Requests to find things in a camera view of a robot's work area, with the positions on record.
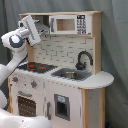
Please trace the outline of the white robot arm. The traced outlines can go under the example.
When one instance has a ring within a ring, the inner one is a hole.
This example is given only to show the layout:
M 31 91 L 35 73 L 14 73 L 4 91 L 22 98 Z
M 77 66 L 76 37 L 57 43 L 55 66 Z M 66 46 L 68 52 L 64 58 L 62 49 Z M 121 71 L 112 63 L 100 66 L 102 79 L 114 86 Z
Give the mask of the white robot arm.
M 41 41 L 35 21 L 30 15 L 18 22 L 16 30 L 1 37 L 3 46 L 12 51 L 13 58 L 7 65 L 0 64 L 0 86 L 27 57 L 25 39 L 28 40 L 30 46 Z M 7 99 L 0 90 L 0 128 L 52 128 L 46 117 L 15 116 L 4 110 L 6 105 Z

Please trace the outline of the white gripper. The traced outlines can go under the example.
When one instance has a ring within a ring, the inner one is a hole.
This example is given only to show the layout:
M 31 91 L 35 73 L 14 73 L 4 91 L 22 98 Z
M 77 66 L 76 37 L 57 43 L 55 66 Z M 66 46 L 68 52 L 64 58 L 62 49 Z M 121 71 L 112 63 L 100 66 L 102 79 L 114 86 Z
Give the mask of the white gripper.
M 31 46 L 41 41 L 39 33 L 36 29 L 35 22 L 30 15 L 24 17 L 18 22 L 20 34 L 22 38 L 27 38 Z

